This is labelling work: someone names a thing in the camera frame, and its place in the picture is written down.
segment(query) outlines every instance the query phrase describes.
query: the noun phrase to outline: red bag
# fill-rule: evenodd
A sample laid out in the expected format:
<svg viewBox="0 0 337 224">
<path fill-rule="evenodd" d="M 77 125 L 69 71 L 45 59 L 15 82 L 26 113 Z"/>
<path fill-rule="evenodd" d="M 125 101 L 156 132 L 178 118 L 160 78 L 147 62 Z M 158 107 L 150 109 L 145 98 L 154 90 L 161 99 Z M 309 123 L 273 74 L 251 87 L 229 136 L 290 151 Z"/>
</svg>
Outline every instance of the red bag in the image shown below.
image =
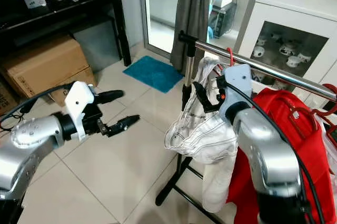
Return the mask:
<svg viewBox="0 0 337 224">
<path fill-rule="evenodd" d="M 288 91 L 264 89 L 254 100 L 276 122 L 297 151 L 314 182 L 325 222 L 327 224 L 335 223 L 334 199 L 329 164 L 322 142 L 322 131 L 318 123 L 310 116 L 309 108 Z M 290 107 L 299 110 L 294 113 Z M 319 223 L 308 181 L 304 174 L 303 177 L 306 194 L 312 208 L 312 216 L 315 222 Z M 259 208 L 256 192 L 251 179 L 248 159 L 240 149 L 236 156 L 227 202 L 234 202 L 237 206 L 235 224 L 257 223 Z"/>
</svg>

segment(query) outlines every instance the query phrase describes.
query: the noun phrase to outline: black desk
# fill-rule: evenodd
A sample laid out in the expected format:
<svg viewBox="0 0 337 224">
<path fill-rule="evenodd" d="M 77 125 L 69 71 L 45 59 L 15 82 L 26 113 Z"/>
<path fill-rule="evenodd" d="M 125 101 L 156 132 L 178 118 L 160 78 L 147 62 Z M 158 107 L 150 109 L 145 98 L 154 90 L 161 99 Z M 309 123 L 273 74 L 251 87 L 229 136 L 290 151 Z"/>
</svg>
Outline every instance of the black desk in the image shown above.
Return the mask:
<svg viewBox="0 0 337 224">
<path fill-rule="evenodd" d="M 102 11 L 102 8 L 109 4 L 113 6 L 114 17 Z M 77 2 L 72 0 L 48 0 L 46 7 L 11 14 L 6 20 L 0 18 L 0 44 L 1 47 L 10 47 L 9 50 L 16 50 L 19 47 L 13 42 L 15 37 L 29 34 L 31 31 L 65 20 L 68 20 L 67 25 L 80 21 L 90 21 L 97 14 L 104 14 L 112 21 L 116 38 L 114 42 L 117 43 L 120 58 L 123 58 L 125 66 L 130 65 L 131 57 L 125 33 L 122 0 L 78 0 Z"/>
</svg>

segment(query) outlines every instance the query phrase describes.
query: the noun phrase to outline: cup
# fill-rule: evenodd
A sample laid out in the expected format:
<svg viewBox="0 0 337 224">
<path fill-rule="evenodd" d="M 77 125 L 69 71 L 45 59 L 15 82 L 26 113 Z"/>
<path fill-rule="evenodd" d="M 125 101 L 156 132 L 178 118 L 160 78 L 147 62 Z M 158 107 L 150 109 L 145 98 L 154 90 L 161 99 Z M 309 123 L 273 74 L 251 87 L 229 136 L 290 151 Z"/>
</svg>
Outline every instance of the cup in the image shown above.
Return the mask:
<svg viewBox="0 0 337 224">
<path fill-rule="evenodd" d="M 265 49 L 261 46 L 256 46 L 253 50 L 254 57 L 262 57 L 264 55 Z"/>
<path fill-rule="evenodd" d="M 256 41 L 257 46 L 264 46 L 267 42 L 267 38 L 264 35 L 260 35 L 259 38 Z"/>
<path fill-rule="evenodd" d="M 287 86 L 288 86 L 287 83 L 283 83 L 281 81 L 276 80 L 274 84 L 272 85 L 272 88 L 280 91 L 280 90 L 285 90 Z"/>
<path fill-rule="evenodd" d="M 304 55 L 302 53 L 299 53 L 297 57 L 300 58 L 301 62 L 304 62 L 304 63 L 307 63 L 311 60 L 311 56 Z"/>
<path fill-rule="evenodd" d="M 271 33 L 270 34 L 270 37 L 275 40 L 275 41 L 278 41 L 279 39 L 281 39 L 281 34 L 280 33 L 277 33 L 277 32 L 274 32 L 274 33 Z"/>
<path fill-rule="evenodd" d="M 264 77 L 265 77 L 265 74 L 252 71 L 252 80 L 254 81 L 261 83 Z"/>
<path fill-rule="evenodd" d="M 285 43 L 280 47 L 279 52 L 286 56 L 293 56 L 296 54 L 296 45 L 293 43 Z"/>
<path fill-rule="evenodd" d="M 298 67 L 301 63 L 301 59 L 297 56 L 289 56 L 288 60 L 286 60 L 286 64 L 289 67 Z"/>
</svg>

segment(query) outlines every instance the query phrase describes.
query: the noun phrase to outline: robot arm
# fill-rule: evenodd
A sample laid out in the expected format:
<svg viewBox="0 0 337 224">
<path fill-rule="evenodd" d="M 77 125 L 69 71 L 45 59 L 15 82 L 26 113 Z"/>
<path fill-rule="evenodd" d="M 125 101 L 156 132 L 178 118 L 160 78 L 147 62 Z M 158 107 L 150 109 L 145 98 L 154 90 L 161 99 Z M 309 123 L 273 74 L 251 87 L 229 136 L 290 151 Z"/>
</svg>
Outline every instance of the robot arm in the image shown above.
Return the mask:
<svg viewBox="0 0 337 224">
<path fill-rule="evenodd" d="M 123 91 L 96 94 L 83 82 L 75 82 L 65 100 L 69 114 L 60 112 L 18 124 L 9 137 L 0 139 L 0 220 L 17 223 L 21 203 L 40 162 L 53 150 L 71 139 L 101 133 L 111 137 L 139 120 L 129 116 L 113 126 L 104 124 L 98 104 L 123 96 Z"/>
<path fill-rule="evenodd" d="M 259 222 L 306 223 L 300 167 L 294 151 L 257 109 L 251 108 L 242 95 L 227 87 L 229 83 L 251 96 L 250 67 L 243 64 L 224 69 L 216 83 L 219 92 L 225 92 L 225 100 L 211 105 L 206 100 L 206 90 L 194 83 L 197 97 L 205 112 L 217 108 L 220 117 L 233 125 L 239 147 L 249 161 L 260 209 Z"/>
</svg>

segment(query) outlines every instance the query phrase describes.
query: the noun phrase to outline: cardboard box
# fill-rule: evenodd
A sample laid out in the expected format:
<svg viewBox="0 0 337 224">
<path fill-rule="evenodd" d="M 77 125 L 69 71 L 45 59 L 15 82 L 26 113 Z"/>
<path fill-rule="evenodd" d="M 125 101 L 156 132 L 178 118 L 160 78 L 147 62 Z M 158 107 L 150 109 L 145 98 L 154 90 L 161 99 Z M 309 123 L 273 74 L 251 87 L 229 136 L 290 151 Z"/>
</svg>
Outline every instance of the cardboard box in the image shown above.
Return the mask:
<svg viewBox="0 0 337 224">
<path fill-rule="evenodd" d="M 68 78 L 66 81 L 63 81 L 59 83 L 58 85 L 61 84 L 66 84 L 66 83 L 71 83 L 73 81 L 81 81 L 81 82 L 86 82 L 87 84 L 92 84 L 93 86 L 97 86 L 95 77 L 93 75 L 93 72 L 90 67 L 86 68 L 85 70 L 77 73 L 76 75 L 73 75 L 72 77 Z M 54 91 L 51 93 L 51 98 L 60 106 L 64 106 L 64 99 L 67 96 L 68 91 L 67 90 L 58 90 Z"/>
<path fill-rule="evenodd" d="M 0 115 L 5 114 L 18 105 L 17 96 L 12 92 L 6 81 L 0 78 Z"/>
<path fill-rule="evenodd" d="M 2 66 L 13 88 L 30 98 L 86 69 L 88 63 L 78 42 L 62 36 L 20 50 Z"/>
</svg>

